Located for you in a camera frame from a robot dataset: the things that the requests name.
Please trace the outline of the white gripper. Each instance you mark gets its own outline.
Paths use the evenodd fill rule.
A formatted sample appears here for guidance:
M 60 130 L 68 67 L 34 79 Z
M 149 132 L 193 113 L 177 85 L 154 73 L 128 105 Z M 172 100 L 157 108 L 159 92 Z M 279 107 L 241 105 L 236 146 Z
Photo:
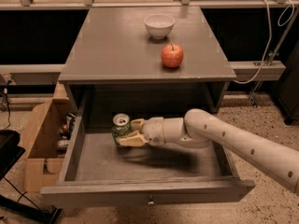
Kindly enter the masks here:
M 156 147 L 164 144 L 164 118 L 133 119 L 133 132 L 118 138 L 123 147 L 143 147 L 145 144 Z

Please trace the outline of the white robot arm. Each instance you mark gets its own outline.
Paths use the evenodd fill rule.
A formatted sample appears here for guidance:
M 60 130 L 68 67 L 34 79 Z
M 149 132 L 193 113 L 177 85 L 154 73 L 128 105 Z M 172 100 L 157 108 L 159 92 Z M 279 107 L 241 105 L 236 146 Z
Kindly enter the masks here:
M 134 119 L 132 131 L 117 139 L 123 147 L 177 144 L 202 148 L 214 141 L 299 194 L 299 151 L 228 124 L 202 109 L 191 109 L 182 118 Z

